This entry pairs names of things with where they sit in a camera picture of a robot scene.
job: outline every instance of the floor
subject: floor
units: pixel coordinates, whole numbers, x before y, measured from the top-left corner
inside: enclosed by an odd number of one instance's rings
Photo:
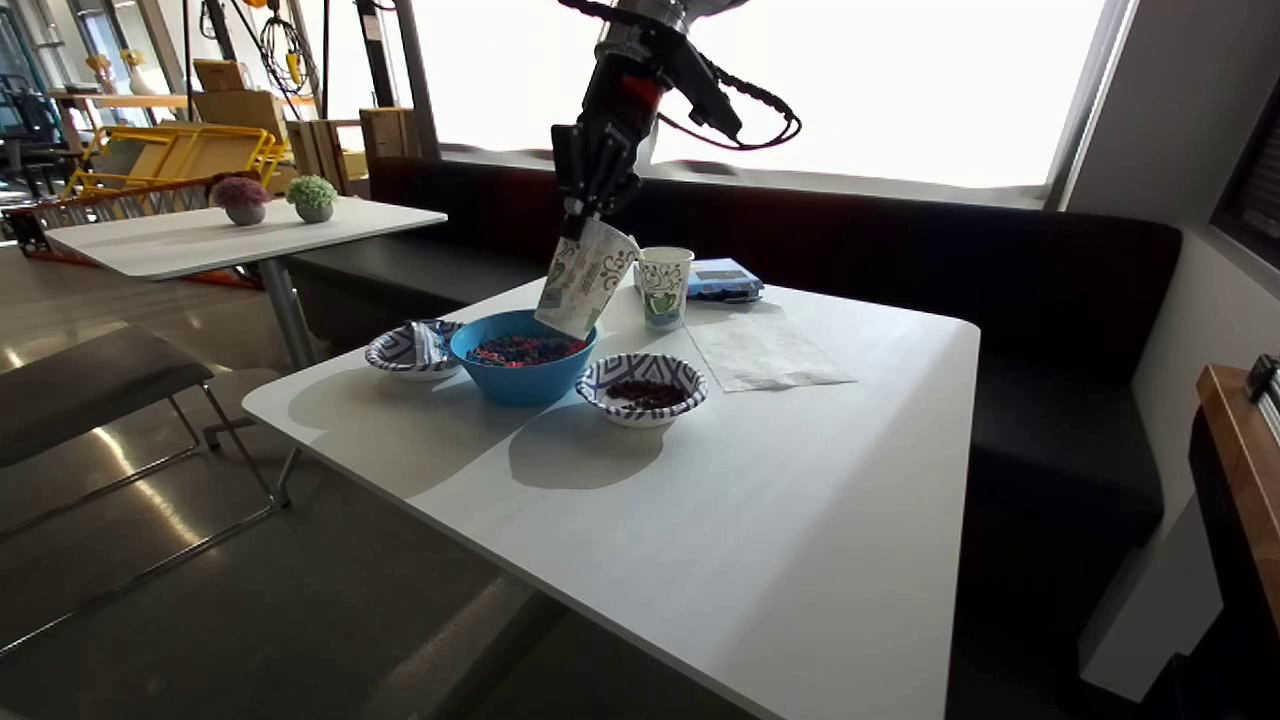
[[[284,369],[258,294],[134,286],[31,265],[0,245],[0,374],[114,323],[208,362],[226,408]],[[213,425],[201,395],[181,405]],[[278,467],[278,437],[248,427],[244,441],[265,467]],[[0,467],[0,530],[181,444],[186,437],[159,405]],[[290,514],[3,657],[0,720],[419,715],[413,698],[431,683],[419,657],[494,570],[318,466],[305,462],[290,477]],[[251,509],[258,494],[244,462],[201,453],[0,543],[0,643]],[[448,715],[741,715],[557,603],[538,603],[530,629],[524,652],[483,669]],[[953,715],[1124,715],[1078,693],[1062,666],[991,629],[981,610],[961,613]]]

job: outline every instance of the small table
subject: small table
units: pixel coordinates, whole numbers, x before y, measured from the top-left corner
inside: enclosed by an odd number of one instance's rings
[[[121,275],[193,275],[208,269],[251,265],[272,297],[287,362],[298,369],[310,362],[309,322],[290,297],[278,258],[353,245],[362,236],[444,223],[444,211],[377,203],[341,196],[327,223],[305,223],[290,203],[272,201],[266,222],[236,228],[219,210],[164,211],[106,223],[52,228],[52,239],[100,261]]]
[[[536,297],[538,280],[455,322]],[[749,346],[838,334],[853,381],[728,390],[715,323]],[[469,377],[406,383],[358,353],[244,408],[749,711],[940,720],[976,340],[963,322],[792,290],[696,305],[656,337],[621,294],[596,355],[670,353],[709,383],[666,434],[616,427],[576,395],[491,408]]]

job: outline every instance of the metal frame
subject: metal frame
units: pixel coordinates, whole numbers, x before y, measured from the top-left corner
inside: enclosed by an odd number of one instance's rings
[[[37,626],[37,629],[28,629],[28,634],[24,634],[24,636],[16,636],[16,640],[3,640],[3,643],[0,643],[0,660],[7,660],[11,652],[20,652],[20,647],[37,643],[41,636],[47,636],[47,634],[56,634],[56,629],[63,629],[63,626],[70,626],[70,622],[79,622],[79,615],[94,613],[94,610],[104,610],[104,603],[113,603],[113,601],[121,601],[121,596],[127,596],[127,591],[134,591],[134,590],[144,590],[149,581],[155,581],[155,578],[167,578],[167,574],[183,570],[186,560],[194,560],[194,557],[202,557],[208,549],[217,549],[217,543],[223,543],[223,540],[232,540],[232,535],[240,535],[240,531],[254,530],[258,519],[275,518],[278,509],[290,509],[287,477],[290,477],[290,467],[297,467],[298,449],[290,449],[290,453],[287,453],[287,462],[278,466],[275,483],[266,483],[266,481],[265,481],[265,474],[254,467],[254,462],[248,455],[248,449],[244,449],[244,441],[240,441],[236,425],[226,421],[223,405],[213,395],[208,381],[201,383],[201,393],[202,393],[208,408],[217,412],[217,421],[223,425],[223,434],[232,437],[236,453],[244,455],[244,466],[248,466],[251,481],[254,481],[254,483],[258,483],[258,494],[265,494],[265,503],[258,503],[258,509],[251,509],[248,518],[240,518],[240,519],[232,519],[232,524],[223,524],[223,530],[208,531],[202,540],[194,540],[194,543],[186,543],[186,549],[181,549],[181,554],[170,554],[170,557],[155,560],[150,570],[144,570],[144,574],[134,574],[134,578],[121,581],[114,590],[106,590],[106,591],[94,591],[94,596],[79,601],[75,610],[58,613],[58,615],[52,615],[52,622],[44,622],[44,626]],[[164,399],[167,399],[167,408],[175,412],[175,421],[183,425],[183,434],[193,437],[193,449],[167,453],[167,455],[159,455],[159,462],[144,466],[140,474],[130,474],[130,477],[125,477],[125,481],[113,481],[113,483],[90,490],[90,494],[82,494],[82,498],[75,498],[75,499],[58,503],[58,509],[47,509],[47,514],[41,514],[41,518],[31,518],[31,519],[20,519],[20,524],[3,530],[3,531],[0,531],[0,543],[3,543],[3,540],[11,540],[11,535],[20,535],[20,531],[31,531],[31,530],[41,530],[41,524],[47,524],[47,519],[56,519],[56,518],[70,514],[70,509],[82,509],[82,503],[90,503],[90,499],[100,499],[100,498],[113,498],[113,494],[121,494],[121,490],[127,490],[127,483],[134,483],[134,481],[144,481],[144,477],[150,477],[150,474],[159,474],[159,467],[167,467],[167,466],[183,462],[183,455],[194,455],[194,453],[201,453],[201,434],[194,434],[194,425],[186,421],[186,412],[183,412],[170,395],[164,395]]]

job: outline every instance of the blue bowl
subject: blue bowl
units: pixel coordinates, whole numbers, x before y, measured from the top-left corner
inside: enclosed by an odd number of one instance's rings
[[[538,323],[530,311],[494,311],[483,322],[472,322],[464,329],[455,329],[448,337],[448,353],[469,369],[469,377],[474,381],[474,390],[483,393],[483,399],[491,405],[506,405],[506,408],[548,408],[557,405],[569,390],[576,390],[576,381],[588,369],[596,334],[569,355],[557,362],[538,362],[538,366],[491,366],[480,362],[474,353],[491,340],[562,340],[576,346],[572,337]]]

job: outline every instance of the white wall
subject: white wall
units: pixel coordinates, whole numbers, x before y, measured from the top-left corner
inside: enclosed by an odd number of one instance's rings
[[[1073,211],[1184,223],[1184,258],[1137,374],[1164,477],[1164,530],[1115,581],[1083,643],[1083,681],[1140,700],[1171,652],[1196,647],[1218,610],[1188,427],[1202,366],[1280,353],[1280,280],[1202,228],[1280,80],[1280,6],[1144,0],[1124,44]]]

